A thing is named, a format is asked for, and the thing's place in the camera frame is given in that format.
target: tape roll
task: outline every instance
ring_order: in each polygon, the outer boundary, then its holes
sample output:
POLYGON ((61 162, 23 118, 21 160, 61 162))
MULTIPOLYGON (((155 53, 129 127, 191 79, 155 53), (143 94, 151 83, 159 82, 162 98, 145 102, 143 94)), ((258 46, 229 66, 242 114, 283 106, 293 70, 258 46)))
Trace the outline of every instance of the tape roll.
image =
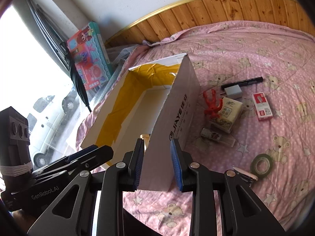
POLYGON ((250 165, 250 172, 258 178, 264 178, 272 169, 272 159, 268 154, 257 155, 250 165), (261 168, 262 163, 266 163, 265 168, 261 168))

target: white car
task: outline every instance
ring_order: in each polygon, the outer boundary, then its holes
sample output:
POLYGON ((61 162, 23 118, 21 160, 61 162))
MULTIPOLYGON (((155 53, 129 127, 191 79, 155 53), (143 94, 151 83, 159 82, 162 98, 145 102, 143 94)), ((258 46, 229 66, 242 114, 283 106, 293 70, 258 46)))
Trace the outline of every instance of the white car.
POLYGON ((73 87, 69 92, 39 98, 27 116, 30 134, 30 156, 38 168, 49 163, 47 151, 64 116, 78 107, 78 93, 73 87))

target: white cardboard box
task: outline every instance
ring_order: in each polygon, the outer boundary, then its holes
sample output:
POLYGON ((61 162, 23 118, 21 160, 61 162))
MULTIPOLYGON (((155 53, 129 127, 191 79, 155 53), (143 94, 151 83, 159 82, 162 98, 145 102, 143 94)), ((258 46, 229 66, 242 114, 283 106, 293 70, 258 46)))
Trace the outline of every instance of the white cardboard box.
POLYGON ((114 157, 103 165, 107 168, 133 150, 141 134, 151 134, 138 189, 167 191, 174 178, 170 140, 178 138, 184 149, 199 89, 185 53, 130 68, 109 94, 81 147, 110 145, 114 157))

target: bedsheet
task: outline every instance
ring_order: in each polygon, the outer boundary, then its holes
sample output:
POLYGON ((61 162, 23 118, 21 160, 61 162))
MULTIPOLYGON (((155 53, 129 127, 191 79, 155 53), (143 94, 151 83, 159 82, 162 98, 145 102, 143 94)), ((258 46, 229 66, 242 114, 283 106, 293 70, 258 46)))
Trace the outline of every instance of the bedsheet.
MULTIPOLYGON (((194 161, 221 173, 233 165, 249 171, 254 157, 270 154, 274 159, 271 173, 252 189, 288 229, 315 186, 314 38, 263 22, 230 21, 195 27, 159 43, 137 47, 121 75, 129 67, 179 53, 188 54, 201 86, 185 151, 194 161), (234 147, 200 138, 206 124, 202 92, 206 90, 209 95, 214 88, 218 96, 223 83, 259 76, 264 78, 263 83, 242 87, 245 109, 231 132, 236 139, 234 147), (274 116, 258 122, 251 94, 261 91, 267 95, 274 116)), ((77 146, 102 104, 80 126, 77 146)), ((168 192, 124 193, 123 206, 162 235, 189 235, 192 194, 179 192, 175 183, 168 192)), ((219 235, 218 207, 217 224, 219 235)))

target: wooden headboard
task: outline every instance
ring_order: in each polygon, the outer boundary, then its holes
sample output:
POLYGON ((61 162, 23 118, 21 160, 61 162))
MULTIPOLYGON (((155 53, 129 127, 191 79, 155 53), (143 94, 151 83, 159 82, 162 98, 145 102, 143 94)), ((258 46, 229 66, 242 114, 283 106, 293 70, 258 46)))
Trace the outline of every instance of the wooden headboard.
POLYGON ((269 22, 315 36, 314 25, 296 0, 182 0, 135 21, 105 45, 158 42, 184 29, 229 20, 269 22))

